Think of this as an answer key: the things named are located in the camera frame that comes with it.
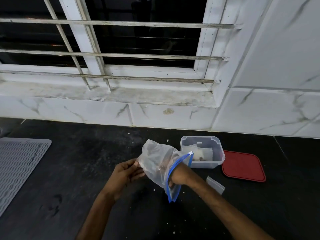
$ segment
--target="red container lid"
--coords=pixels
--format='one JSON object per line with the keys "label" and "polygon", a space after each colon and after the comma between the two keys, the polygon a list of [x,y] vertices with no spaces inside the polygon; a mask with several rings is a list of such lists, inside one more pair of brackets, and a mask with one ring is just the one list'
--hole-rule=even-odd
{"label": "red container lid", "polygon": [[223,173],[232,178],[265,182],[264,174],[259,158],[253,154],[224,151],[226,156],[222,163]]}

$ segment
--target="dark window pane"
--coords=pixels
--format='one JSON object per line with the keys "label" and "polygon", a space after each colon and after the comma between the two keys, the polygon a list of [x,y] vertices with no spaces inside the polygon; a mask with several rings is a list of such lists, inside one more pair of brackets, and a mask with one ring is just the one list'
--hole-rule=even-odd
{"label": "dark window pane", "polygon": [[[58,0],[50,0],[58,19],[66,19]],[[43,0],[0,0],[2,18],[51,19]],[[75,52],[79,47],[69,25],[62,28]],[[68,49],[55,24],[0,23],[0,47],[2,49],[65,51]],[[0,53],[4,64],[75,67],[70,56],[29,55]],[[83,58],[78,59],[86,67]]]}
{"label": "dark window pane", "polygon": [[[202,23],[207,0],[85,0],[92,20]],[[199,28],[99,26],[94,30],[103,53],[191,55]],[[106,64],[193,68],[193,60],[106,58]]]}

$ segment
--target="black countertop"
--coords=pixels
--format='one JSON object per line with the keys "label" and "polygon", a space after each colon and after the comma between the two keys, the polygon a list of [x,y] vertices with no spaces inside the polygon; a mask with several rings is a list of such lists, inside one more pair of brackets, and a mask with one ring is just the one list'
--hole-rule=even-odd
{"label": "black countertop", "polygon": [[[74,239],[116,164],[138,157],[147,139],[179,149],[185,135],[217,136],[224,150],[259,157],[265,183],[228,178],[221,166],[194,171],[225,186],[223,197],[275,239],[320,239],[320,140],[36,120],[10,137],[52,145],[0,218],[0,239]],[[166,237],[231,239],[186,186],[169,204],[148,178],[133,182],[113,207],[103,239]]]}

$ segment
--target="gray drying mat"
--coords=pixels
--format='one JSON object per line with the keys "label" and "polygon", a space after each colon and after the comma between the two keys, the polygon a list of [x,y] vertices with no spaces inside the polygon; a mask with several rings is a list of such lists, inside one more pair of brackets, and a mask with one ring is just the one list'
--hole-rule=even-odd
{"label": "gray drying mat", "polygon": [[45,139],[0,138],[0,217],[50,145]]}

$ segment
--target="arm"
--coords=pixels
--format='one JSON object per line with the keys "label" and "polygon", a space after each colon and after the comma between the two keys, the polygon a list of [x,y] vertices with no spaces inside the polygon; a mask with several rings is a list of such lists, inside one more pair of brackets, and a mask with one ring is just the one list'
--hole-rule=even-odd
{"label": "arm", "polygon": [[95,199],[76,240],[102,239],[111,208],[120,197],[123,188],[127,183],[145,175],[135,161],[136,159],[131,159],[115,166],[106,185]]}
{"label": "arm", "polygon": [[197,193],[235,240],[273,239],[183,163],[173,171],[171,180],[176,184],[185,184]]}

